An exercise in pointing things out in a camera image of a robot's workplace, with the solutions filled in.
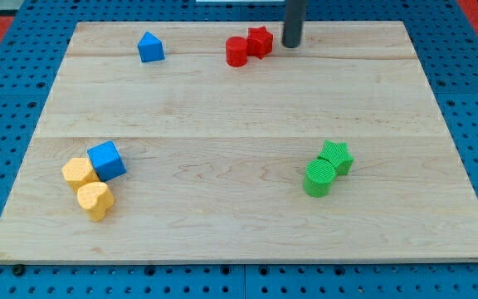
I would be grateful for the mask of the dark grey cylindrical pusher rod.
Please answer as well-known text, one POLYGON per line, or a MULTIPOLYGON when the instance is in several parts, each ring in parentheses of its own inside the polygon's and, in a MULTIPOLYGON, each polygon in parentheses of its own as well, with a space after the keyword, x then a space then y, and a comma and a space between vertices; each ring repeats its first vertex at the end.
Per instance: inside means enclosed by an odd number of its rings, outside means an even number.
POLYGON ((301 43, 307 0, 286 0, 281 43, 286 48, 297 48, 301 43))

